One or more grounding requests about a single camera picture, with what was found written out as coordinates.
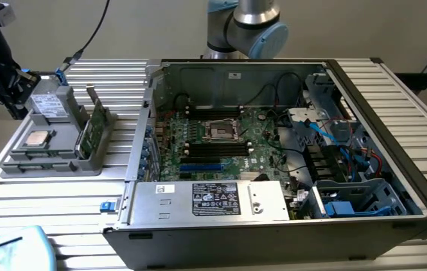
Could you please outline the black RAM slot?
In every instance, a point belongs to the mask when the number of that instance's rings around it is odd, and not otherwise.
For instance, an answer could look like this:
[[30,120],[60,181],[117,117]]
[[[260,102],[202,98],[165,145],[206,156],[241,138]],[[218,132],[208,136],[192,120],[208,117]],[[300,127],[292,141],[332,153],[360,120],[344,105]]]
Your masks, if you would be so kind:
[[209,143],[185,143],[185,147],[248,147],[249,142],[209,142]]
[[248,147],[193,147],[193,148],[188,148],[189,151],[206,151],[206,150],[220,150],[220,151],[246,151]]
[[250,154],[248,152],[228,152],[228,153],[189,153],[186,157],[189,158],[232,158],[232,157],[248,157]]
[[190,115],[238,115],[240,111],[234,108],[226,109],[193,109],[188,111]]
[[201,150],[201,151],[194,150],[194,151],[189,151],[189,150],[188,150],[186,154],[189,154],[189,153],[228,153],[228,152],[248,152],[248,153],[249,153],[248,150],[246,150],[246,151],[220,151],[220,150],[206,150],[206,151],[204,151],[204,150]]
[[226,113],[226,114],[190,114],[188,116],[189,120],[200,120],[200,121],[209,121],[209,120],[222,120],[222,119],[237,119],[237,113]]

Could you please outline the silver hard disk drive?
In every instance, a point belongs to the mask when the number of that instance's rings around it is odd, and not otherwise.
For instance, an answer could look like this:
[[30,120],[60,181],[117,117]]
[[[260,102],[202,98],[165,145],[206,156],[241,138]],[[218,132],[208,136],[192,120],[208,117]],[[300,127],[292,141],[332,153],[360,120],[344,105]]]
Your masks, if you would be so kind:
[[54,94],[34,94],[30,96],[33,113],[45,118],[66,117],[66,111]]

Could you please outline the CPU chip with metal lid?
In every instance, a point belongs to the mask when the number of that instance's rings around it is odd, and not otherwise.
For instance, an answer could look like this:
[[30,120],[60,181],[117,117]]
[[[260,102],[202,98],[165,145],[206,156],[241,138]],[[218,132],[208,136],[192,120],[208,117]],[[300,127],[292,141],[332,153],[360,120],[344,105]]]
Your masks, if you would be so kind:
[[54,135],[53,130],[34,130],[25,137],[24,147],[41,147],[49,142]]

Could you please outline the grey parts rack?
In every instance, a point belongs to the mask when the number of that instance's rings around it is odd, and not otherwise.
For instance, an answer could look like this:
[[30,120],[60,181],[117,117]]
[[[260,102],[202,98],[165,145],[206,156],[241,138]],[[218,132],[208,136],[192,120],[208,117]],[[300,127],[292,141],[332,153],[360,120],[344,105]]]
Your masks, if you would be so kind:
[[[45,118],[42,115],[34,114],[30,101],[30,96],[34,94],[54,94],[66,111],[66,117]],[[76,142],[93,110],[88,112],[84,106],[77,103],[73,96],[73,88],[70,86],[61,86],[56,76],[41,76],[41,80],[33,88],[30,96],[26,101],[29,109],[28,125],[18,137],[17,143],[8,151],[5,161],[1,163],[0,177],[97,176],[102,168],[106,145],[117,119],[116,115],[104,106],[109,114],[101,142],[89,158],[81,160],[76,154]],[[54,135],[45,146],[24,147],[25,137],[34,130],[53,130]]]

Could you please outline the green graphics card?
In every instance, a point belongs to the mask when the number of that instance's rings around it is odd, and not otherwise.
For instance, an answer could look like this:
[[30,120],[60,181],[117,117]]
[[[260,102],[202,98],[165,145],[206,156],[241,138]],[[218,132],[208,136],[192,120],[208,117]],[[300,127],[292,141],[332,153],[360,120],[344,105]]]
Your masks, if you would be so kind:
[[101,142],[102,132],[108,125],[109,114],[108,110],[101,104],[98,95],[94,90],[94,85],[86,84],[85,91],[94,107],[92,114],[89,115],[89,119],[85,122],[84,129],[78,134],[76,142],[76,154],[81,160],[88,159],[93,151],[97,150]]

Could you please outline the blue case latch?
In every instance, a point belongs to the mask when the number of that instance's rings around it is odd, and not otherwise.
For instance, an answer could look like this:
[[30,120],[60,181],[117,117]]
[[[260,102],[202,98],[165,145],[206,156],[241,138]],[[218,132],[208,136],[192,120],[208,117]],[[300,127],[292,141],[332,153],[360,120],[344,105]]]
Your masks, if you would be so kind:
[[100,213],[116,213],[117,212],[117,205],[118,201],[117,200],[106,200],[101,202],[98,211]]

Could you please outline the black expansion slot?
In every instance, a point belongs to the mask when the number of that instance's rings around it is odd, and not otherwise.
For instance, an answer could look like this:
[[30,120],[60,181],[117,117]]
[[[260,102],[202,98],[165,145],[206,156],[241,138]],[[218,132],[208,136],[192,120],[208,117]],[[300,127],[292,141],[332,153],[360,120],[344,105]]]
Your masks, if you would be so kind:
[[181,164],[218,164],[218,157],[186,157],[180,159]]

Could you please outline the blue expansion slot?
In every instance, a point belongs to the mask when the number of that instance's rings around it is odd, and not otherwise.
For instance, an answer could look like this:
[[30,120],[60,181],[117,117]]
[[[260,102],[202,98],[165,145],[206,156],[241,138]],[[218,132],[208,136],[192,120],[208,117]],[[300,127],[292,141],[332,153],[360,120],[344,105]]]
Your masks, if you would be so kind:
[[181,164],[180,172],[220,172],[222,170],[222,165],[213,164]]

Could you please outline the green Dell motherboard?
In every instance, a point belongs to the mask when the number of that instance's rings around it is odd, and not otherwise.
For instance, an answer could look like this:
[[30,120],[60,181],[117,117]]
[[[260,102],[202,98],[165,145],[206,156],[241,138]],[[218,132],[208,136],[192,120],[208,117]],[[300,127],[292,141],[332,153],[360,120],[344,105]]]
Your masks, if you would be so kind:
[[[269,181],[288,181],[292,170],[286,167],[286,150],[280,144],[280,128],[288,126],[286,113],[269,108],[237,107],[240,111],[237,121],[237,141],[249,142],[248,157],[220,158],[222,170],[220,172],[180,172],[180,159],[186,158],[185,143],[209,143],[197,140],[197,125],[200,120],[189,120],[189,110],[169,110],[158,113],[154,132],[160,153],[161,181],[213,181],[240,180],[241,172],[264,173]],[[257,115],[265,114],[266,119],[258,120]]]

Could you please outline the silver chipset heatsink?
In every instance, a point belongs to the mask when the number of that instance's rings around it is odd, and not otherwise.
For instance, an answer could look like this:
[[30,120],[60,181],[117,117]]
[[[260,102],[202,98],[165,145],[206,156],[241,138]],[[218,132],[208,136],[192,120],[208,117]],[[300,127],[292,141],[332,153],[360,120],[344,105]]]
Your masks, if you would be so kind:
[[268,176],[260,172],[241,172],[238,179],[245,181],[262,181]]

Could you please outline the metal disk bay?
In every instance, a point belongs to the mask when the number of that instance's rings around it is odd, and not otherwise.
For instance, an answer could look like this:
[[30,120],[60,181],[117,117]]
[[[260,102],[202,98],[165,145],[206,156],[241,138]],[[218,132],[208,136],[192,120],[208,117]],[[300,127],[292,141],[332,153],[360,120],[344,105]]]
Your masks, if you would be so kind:
[[316,73],[304,81],[304,105],[289,108],[293,138],[300,150],[308,145],[348,145],[360,123],[348,116],[341,94],[329,75]]

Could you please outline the open black PC case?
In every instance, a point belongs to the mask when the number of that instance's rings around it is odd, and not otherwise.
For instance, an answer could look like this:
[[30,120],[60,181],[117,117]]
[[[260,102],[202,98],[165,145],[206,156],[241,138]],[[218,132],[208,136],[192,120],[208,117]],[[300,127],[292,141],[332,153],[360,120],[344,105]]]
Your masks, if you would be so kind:
[[[336,144],[349,181],[381,178],[408,214],[316,218],[310,180],[293,138],[288,110],[305,104],[305,79],[329,75],[342,109],[360,125],[352,143]],[[102,236],[133,270],[364,261],[406,241],[427,239],[427,109],[381,60],[164,59],[146,65],[145,100],[137,120],[117,221]],[[154,124],[169,110],[269,108],[286,113],[280,144],[288,147],[288,181],[280,183],[289,220],[270,223],[136,228],[130,222],[136,185],[161,181]]]

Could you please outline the blue plastic drive clip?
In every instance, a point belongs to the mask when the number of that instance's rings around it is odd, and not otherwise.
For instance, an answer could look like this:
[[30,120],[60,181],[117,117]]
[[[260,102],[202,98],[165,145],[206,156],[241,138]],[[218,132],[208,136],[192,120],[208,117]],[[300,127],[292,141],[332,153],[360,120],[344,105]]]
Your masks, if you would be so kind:
[[328,202],[324,205],[328,217],[352,217],[354,211],[349,201]]

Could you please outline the grey metal drive cage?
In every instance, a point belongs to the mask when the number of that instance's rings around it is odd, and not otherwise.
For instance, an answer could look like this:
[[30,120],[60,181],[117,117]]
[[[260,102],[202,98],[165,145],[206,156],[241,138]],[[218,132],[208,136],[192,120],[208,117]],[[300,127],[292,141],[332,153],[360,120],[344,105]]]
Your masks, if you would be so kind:
[[[408,214],[393,188],[381,178],[345,183],[330,180],[316,181],[309,190],[308,199],[312,202],[316,218],[381,217]],[[324,205],[336,201],[350,202],[354,216],[328,217]]]

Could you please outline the CPU socket with metal frame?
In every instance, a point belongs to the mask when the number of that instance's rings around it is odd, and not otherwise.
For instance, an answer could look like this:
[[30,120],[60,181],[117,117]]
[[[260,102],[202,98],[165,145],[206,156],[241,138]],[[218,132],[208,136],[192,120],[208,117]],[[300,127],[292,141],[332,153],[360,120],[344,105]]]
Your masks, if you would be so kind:
[[237,121],[236,119],[220,119],[198,121],[197,140],[200,141],[237,141]]

